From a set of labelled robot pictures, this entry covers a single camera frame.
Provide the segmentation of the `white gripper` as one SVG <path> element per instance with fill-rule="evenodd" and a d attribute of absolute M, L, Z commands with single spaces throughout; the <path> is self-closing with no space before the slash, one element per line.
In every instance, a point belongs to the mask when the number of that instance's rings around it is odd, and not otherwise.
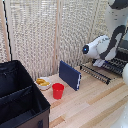
<path fill-rule="evenodd" d="M 97 59 L 93 66 L 97 66 L 97 67 L 102 67 L 102 65 L 104 64 L 105 60 L 102 60 L 102 59 Z"/>

